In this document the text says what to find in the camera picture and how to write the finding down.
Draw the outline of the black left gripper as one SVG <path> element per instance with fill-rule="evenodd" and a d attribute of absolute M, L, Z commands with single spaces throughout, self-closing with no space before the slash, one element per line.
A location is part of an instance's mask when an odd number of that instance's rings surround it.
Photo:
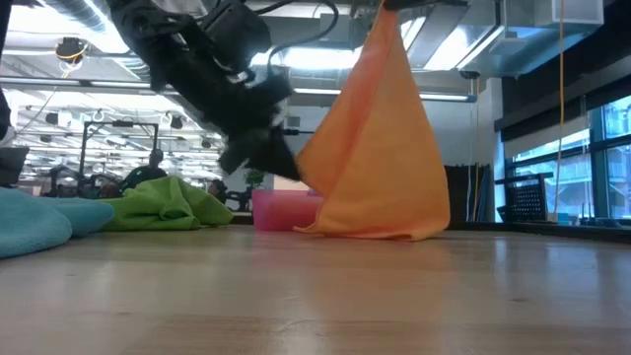
<path fill-rule="evenodd" d="M 284 129 L 277 125 L 267 130 L 278 104 L 293 94 L 288 80 L 272 75 L 253 86 L 233 82 L 201 44 L 188 45 L 172 35 L 167 43 L 161 64 L 168 83 L 203 113 L 204 120 L 231 137 L 219 158 L 220 168 L 231 175 L 247 160 L 249 168 L 300 180 Z M 238 136 L 254 128 L 265 130 Z"/>

